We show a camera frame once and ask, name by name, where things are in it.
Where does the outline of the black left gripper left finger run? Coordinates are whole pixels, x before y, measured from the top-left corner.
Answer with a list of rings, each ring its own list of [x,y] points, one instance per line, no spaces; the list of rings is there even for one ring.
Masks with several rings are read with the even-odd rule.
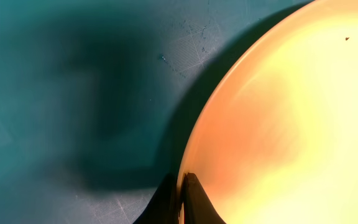
[[[178,224],[177,179],[167,174],[134,224]]]

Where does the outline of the yellow-green plate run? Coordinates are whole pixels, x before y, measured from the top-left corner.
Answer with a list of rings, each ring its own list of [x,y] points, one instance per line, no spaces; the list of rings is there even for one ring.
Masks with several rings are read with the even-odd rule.
[[[313,1],[232,66],[181,162],[226,223],[358,223],[358,1]]]

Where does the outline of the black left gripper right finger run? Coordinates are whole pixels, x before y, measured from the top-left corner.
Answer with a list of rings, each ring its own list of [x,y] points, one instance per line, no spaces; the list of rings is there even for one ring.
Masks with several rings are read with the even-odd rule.
[[[187,173],[181,186],[184,224],[226,224],[208,198],[196,174]]]

